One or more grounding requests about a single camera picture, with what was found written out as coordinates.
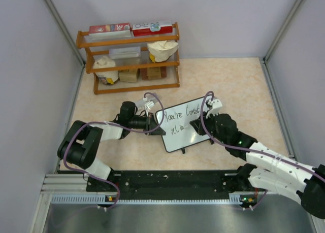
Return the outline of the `black framed whiteboard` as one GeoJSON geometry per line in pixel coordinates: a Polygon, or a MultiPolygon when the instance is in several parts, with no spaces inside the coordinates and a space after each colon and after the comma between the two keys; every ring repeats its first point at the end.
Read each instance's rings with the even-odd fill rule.
{"type": "Polygon", "coordinates": [[[158,123],[165,130],[162,140],[167,152],[182,150],[209,139],[207,135],[198,135],[193,127],[184,129],[192,120],[200,117],[203,97],[193,99],[175,106],[164,108],[155,113],[158,123]]]}

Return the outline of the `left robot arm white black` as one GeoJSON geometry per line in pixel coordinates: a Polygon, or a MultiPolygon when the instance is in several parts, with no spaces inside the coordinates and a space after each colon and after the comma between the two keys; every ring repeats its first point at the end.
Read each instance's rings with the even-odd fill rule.
{"type": "Polygon", "coordinates": [[[60,144],[57,156],[97,177],[97,184],[103,190],[111,190],[115,186],[115,178],[110,175],[112,169],[96,157],[100,142],[124,139],[131,131],[152,136],[166,134],[158,126],[153,113],[137,115],[137,111],[134,102],[125,101],[119,114],[109,123],[75,121],[60,144]]]}

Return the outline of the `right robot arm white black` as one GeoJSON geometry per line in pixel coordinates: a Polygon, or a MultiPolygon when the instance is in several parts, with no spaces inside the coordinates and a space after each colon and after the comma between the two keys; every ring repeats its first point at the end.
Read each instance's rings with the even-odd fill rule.
{"type": "Polygon", "coordinates": [[[309,214],[324,219],[324,165],[317,167],[285,157],[241,132],[228,114],[198,118],[190,125],[201,136],[208,135],[225,147],[230,155],[246,162],[237,184],[275,192],[303,207],[309,214]]]}

